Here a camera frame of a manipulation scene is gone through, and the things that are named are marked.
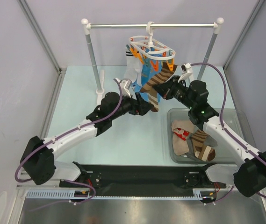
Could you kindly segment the white striped sock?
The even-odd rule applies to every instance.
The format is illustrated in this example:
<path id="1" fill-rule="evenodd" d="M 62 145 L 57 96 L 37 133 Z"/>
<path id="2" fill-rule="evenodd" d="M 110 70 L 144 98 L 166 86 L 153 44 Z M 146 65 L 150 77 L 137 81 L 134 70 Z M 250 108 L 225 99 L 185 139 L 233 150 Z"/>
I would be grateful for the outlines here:
<path id="1" fill-rule="evenodd" d="M 126 71 L 124 78 L 131 80 L 133 83 L 137 81 L 138 76 L 141 74 L 142 64 L 140 60 L 133 56 L 127 45 L 125 48 L 126 55 Z"/>

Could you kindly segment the beige red sock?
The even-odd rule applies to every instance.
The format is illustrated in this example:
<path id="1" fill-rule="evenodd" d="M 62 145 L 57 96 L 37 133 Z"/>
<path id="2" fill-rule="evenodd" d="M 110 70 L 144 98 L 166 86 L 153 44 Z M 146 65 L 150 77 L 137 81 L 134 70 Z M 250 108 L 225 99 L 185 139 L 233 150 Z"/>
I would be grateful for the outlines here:
<path id="1" fill-rule="evenodd" d="M 177 156 L 181 156 L 189 152 L 186 136 L 182 134 L 173 134 L 173 150 Z"/>
<path id="2" fill-rule="evenodd" d="M 194 132 L 194 125 L 189 120 L 174 120 L 171 130 L 175 139 L 186 141 L 189 135 Z"/>

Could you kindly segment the grey sock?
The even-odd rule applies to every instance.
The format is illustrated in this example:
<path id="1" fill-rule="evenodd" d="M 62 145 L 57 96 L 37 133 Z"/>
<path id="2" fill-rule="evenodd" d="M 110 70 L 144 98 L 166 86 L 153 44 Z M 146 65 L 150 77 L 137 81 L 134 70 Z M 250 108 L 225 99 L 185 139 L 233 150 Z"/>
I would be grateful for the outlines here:
<path id="1" fill-rule="evenodd" d="M 204 144 L 209 147 L 217 147 L 218 143 L 215 139 L 213 139 L 211 136 L 207 136 Z"/>

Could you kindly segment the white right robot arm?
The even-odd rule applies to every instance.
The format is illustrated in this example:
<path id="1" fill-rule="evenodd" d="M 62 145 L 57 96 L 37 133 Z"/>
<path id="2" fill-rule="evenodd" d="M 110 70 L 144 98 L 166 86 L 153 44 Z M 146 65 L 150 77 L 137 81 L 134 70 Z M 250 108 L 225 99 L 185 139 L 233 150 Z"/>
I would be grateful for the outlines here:
<path id="1" fill-rule="evenodd" d="M 211 136 L 219 146 L 228 149 L 236 167 L 214 164 L 199 175 L 199 183 L 210 187 L 215 182 L 235 186 L 245 197 L 251 197 L 266 188 L 266 151 L 261 152 L 238 136 L 208 103 L 206 83 L 195 80 L 186 87 L 173 76 L 163 84 L 153 86 L 165 100 L 175 98 L 186 106 L 190 121 Z"/>

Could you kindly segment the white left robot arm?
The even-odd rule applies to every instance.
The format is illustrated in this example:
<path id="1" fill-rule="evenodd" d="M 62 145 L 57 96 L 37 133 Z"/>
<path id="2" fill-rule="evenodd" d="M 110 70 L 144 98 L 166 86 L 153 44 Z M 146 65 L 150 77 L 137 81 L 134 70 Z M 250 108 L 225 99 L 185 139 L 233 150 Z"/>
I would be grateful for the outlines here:
<path id="1" fill-rule="evenodd" d="M 132 98 L 108 92 L 100 105 L 78 126 L 47 139 L 32 137 L 20 161 L 30 180 L 36 185 L 42 185 L 57 178 L 68 180 L 76 187 L 84 185 L 86 175 L 83 167 L 77 162 L 59 162 L 57 158 L 77 144 L 107 131 L 114 119 L 127 113 L 143 116 L 153 108 L 139 93 L 135 96 Z"/>

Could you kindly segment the white clip sock hanger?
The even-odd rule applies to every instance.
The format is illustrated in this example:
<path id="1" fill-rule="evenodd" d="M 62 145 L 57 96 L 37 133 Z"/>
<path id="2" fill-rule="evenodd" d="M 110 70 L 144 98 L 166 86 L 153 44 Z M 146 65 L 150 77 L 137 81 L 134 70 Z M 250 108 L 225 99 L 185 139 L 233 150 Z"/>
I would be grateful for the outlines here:
<path id="1" fill-rule="evenodd" d="M 158 63 L 166 63 L 170 71 L 174 71 L 175 50 L 153 38 L 153 25 L 150 21 L 146 25 L 146 35 L 137 35 L 129 38 L 129 50 L 143 65 L 152 65 L 157 71 Z"/>

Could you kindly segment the blue cartoon print sock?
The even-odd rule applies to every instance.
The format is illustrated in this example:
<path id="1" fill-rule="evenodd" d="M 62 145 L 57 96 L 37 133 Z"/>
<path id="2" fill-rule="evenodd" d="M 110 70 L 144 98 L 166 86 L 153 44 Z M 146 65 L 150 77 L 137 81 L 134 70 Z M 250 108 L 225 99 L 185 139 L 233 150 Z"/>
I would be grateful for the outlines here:
<path id="1" fill-rule="evenodd" d="M 133 83 L 133 91 L 134 92 L 140 92 L 141 88 L 156 74 L 158 74 L 161 69 L 162 69 L 162 66 L 161 66 L 161 62 L 158 63 L 158 70 L 155 71 L 153 68 L 152 68 L 152 65 L 150 63 L 149 66 L 146 66 L 146 65 L 141 65 L 142 66 L 142 69 L 141 69 L 141 72 L 138 73 L 137 75 L 137 78 L 136 80 L 134 81 Z"/>

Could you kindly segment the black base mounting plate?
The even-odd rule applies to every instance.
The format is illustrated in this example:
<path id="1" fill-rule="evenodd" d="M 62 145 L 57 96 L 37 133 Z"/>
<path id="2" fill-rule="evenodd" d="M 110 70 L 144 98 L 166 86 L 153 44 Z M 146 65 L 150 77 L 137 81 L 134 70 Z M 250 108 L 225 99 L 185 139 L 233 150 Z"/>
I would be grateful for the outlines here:
<path id="1" fill-rule="evenodd" d="M 57 181 L 60 188 L 78 189 L 81 184 L 104 197 L 184 197 L 193 196 L 196 189 L 216 192 L 227 187 L 208 179 L 199 167 L 81 165 L 82 174 L 74 181 L 52 177 L 44 184 Z"/>

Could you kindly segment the clear plastic bin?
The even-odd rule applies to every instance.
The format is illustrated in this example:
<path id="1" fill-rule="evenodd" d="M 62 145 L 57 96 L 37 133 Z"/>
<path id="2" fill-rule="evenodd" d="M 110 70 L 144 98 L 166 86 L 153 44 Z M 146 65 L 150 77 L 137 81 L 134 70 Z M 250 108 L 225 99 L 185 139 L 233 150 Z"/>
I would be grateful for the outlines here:
<path id="1" fill-rule="evenodd" d="M 242 139 L 256 146 L 247 117 L 236 109 L 224 109 L 224 122 Z M 174 122 L 185 123 L 183 127 L 191 128 L 188 109 L 173 108 L 167 113 L 168 149 L 171 159 L 178 164 L 234 164 L 232 154 L 222 143 L 199 130 L 196 126 L 191 133 L 179 134 L 173 131 Z"/>

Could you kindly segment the white drying rack stand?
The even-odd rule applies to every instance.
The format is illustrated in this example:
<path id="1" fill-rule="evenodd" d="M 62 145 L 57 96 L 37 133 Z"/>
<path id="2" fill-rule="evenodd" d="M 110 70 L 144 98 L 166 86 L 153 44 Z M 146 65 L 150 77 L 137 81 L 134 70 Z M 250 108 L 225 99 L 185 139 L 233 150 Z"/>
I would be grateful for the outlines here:
<path id="1" fill-rule="evenodd" d="M 224 18 L 219 17 L 213 24 L 154 24 L 150 21 L 147 24 L 91 24 L 87 19 L 82 19 L 81 24 L 83 25 L 88 51 L 93 67 L 93 73 L 97 85 L 96 93 L 98 95 L 97 102 L 102 99 L 104 94 L 103 83 L 104 83 L 104 70 L 98 71 L 95 54 L 92 46 L 90 30 L 93 28 L 146 28 L 147 35 L 137 35 L 129 39 L 129 45 L 127 46 L 129 56 L 133 56 L 134 59 L 128 59 L 127 70 L 133 74 L 129 77 L 129 80 L 136 82 L 138 86 L 148 96 L 149 102 L 153 103 L 153 112 L 158 111 L 158 93 L 150 87 L 150 82 L 142 84 L 141 75 L 143 72 L 141 69 L 148 68 L 155 72 L 153 76 L 156 80 L 158 74 L 161 73 L 163 65 L 166 66 L 169 72 L 174 72 L 174 58 L 176 55 L 175 50 L 166 46 L 165 44 L 157 41 L 153 38 L 154 28 L 213 28 L 213 34 L 208 46 L 208 50 L 205 54 L 204 63 L 207 63 L 209 56 L 215 44 L 216 38 L 220 32 L 221 26 L 224 23 Z"/>

